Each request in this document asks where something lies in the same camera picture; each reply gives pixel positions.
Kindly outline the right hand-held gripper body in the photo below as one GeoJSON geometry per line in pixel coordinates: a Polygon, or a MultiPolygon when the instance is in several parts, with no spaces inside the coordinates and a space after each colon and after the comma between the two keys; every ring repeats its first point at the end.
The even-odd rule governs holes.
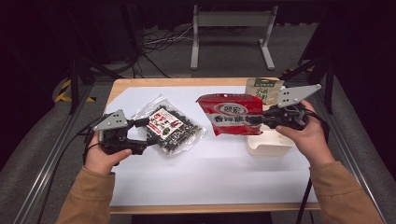
{"type": "Polygon", "coordinates": [[[313,115],[313,112],[302,104],[302,100],[320,89],[320,84],[290,88],[282,86],[276,104],[264,110],[262,123],[270,129],[281,125],[303,130],[308,123],[308,116],[313,115]]]}

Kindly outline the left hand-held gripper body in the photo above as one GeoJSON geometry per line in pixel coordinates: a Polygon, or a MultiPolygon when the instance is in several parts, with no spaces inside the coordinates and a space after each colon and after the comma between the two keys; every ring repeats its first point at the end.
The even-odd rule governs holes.
{"type": "Polygon", "coordinates": [[[93,127],[99,133],[99,144],[107,155],[131,149],[133,155],[142,155],[147,148],[146,140],[128,138],[128,132],[134,126],[134,119],[127,119],[122,109],[105,114],[93,127]]]}

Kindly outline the clear bag of dried seaweed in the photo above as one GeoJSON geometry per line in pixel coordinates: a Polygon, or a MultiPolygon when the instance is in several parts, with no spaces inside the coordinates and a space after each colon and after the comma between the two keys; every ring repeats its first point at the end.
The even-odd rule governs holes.
{"type": "Polygon", "coordinates": [[[162,94],[134,114],[134,119],[145,118],[149,119],[146,136],[158,136],[158,147],[166,156],[189,150],[205,134],[205,127],[186,116],[162,94]]]}

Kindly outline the red white seasoning packet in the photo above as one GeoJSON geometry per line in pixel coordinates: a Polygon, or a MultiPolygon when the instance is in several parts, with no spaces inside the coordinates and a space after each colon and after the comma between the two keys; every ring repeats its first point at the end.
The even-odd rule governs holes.
{"type": "Polygon", "coordinates": [[[262,117],[262,100],[250,94],[213,93],[202,95],[197,103],[212,124],[215,135],[260,135],[261,126],[248,117],[262,117]]]}

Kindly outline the cream divided plastic container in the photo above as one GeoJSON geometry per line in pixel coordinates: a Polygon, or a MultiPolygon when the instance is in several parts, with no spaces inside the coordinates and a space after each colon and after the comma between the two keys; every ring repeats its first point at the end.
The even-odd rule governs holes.
{"type": "Polygon", "coordinates": [[[260,135],[247,136],[247,151],[253,156],[284,156],[295,146],[287,136],[264,124],[261,131],[260,135]]]}

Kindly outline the green beige seasoning packet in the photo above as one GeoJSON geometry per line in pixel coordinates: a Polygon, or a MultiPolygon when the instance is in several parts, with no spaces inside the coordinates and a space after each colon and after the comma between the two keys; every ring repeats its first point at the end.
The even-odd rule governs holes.
{"type": "Polygon", "coordinates": [[[245,93],[260,98],[264,105],[276,105],[283,84],[276,77],[252,77],[247,80],[245,93]]]}

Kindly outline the person's left hand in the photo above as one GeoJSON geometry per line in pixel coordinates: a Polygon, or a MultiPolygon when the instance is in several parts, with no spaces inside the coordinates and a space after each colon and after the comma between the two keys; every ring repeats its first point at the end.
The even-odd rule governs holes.
{"type": "Polygon", "coordinates": [[[85,168],[99,175],[109,175],[113,166],[132,155],[132,150],[127,148],[120,152],[107,155],[99,144],[99,134],[95,133],[88,146],[85,168]]]}

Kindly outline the person's right hand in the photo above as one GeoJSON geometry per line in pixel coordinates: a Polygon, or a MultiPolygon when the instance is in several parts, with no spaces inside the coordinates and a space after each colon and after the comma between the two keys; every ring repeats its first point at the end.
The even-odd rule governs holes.
{"type": "Polygon", "coordinates": [[[291,139],[311,166],[335,162],[318,119],[309,117],[302,131],[280,125],[276,127],[276,131],[291,139]]]}

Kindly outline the black metal stand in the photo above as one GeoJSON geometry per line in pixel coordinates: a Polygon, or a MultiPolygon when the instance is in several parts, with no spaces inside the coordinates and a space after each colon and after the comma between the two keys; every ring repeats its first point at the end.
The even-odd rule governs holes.
{"type": "Polygon", "coordinates": [[[333,56],[322,56],[314,60],[310,60],[292,71],[283,74],[281,80],[290,80],[291,78],[301,74],[305,69],[313,68],[312,72],[306,79],[308,84],[319,84],[325,79],[324,88],[324,105],[329,114],[332,113],[332,87],[334,80],[333,56]]]}
{"type": "Polygon", "coordinates": [[[111,77],[113,79],[120,79],[121,76],[116,74],[115,72],[105,68],[99,63],[95,63],[94,61],[85,58],[85,57],[77,57],[70,63],[70,74],[68,77],[71,80],[71,109],[69,114],[73,115],[77,109],[78,105],[81,102],[79,93],[78,93],[78,83],[82,81],[84,85],[92,85],[95,81],[94,75],[90,71],[90,68],[93,67],[99,72],[111,77]]]}

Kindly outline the white paper sheet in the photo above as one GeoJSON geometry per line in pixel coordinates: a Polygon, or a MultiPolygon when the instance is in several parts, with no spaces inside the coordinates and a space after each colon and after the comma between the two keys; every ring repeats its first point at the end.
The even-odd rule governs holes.
{"type": "Polygon", "coordinates": [[[131,87],[106,107],[131,118],[160,95],[206,132],[192,148],[166,156],[156,146],[133,155],[114,168],[111,205],[193,205],[298,203],[309,179],[309,163],[292,147],[284,156],[252,156],[245,136],[215,136],[196,103],[208,93],[242,93],[243,86],[131,87]]]}

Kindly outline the yellow black hazard tape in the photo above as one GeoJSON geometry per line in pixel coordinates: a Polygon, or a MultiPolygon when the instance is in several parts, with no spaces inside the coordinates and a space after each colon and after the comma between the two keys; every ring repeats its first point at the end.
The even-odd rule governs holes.
{"type": "Polygon", "coordinates": [[[67,89],[71,86],[71,79],[67,78],[64,81],[64,84],[62,85],[58,95],[55,97],[54,101],[55,102],[71,102],[72,97],[71,96],[66,96],[66,91],[67,89]]]}

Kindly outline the aluminium frame rail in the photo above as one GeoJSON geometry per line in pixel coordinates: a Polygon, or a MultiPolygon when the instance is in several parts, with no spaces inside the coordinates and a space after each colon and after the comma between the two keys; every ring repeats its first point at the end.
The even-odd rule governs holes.
{"type": "Polygon", "coordinates": [[[49,152],[42,168],[35,178],[35,182],[31,187],[28,195],[26,196],[18,214],[14,218],[12,224],[27,224],[34,209],[43,194],[47,184],[52,177],[56,162],[60,160],[62,151],[66,149],[66,140],[68,135],[71,133],[72,127],[78,118],[78,114],[85,105],[86,99],[92,91],[92,86],[83,86],[81,88],[80,96],[78,97],[79,103],[71,115],[68,115],[64,126],[62,127],[60,134],[58,135],[54,146],[49,152]]]}
{"type": "Polygon", "coordinates": [[[314,105],[330,125],[330,147],[336,159],[340,159],[357,178],[382,221],[393,224],[391,207],[395,203],[395,193],[391,188],[396,182],[340,84],[335,82],[327,88],[322,83],[322,89],[315,94],[314,105]]]}

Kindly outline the white metal table frame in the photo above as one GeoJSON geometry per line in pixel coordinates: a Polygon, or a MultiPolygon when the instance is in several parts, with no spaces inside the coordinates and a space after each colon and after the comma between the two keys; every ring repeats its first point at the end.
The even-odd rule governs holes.
{"type": "Polygon", "coordinates": [[[268,70],[275,69],[268,43],[275,25],[278,6],[264,11],[201,11],[197,5],[193,8],[191,47],[191,70],[198,69],[200,27],[263,27],[264,37],[258,41],[268,70]]]}

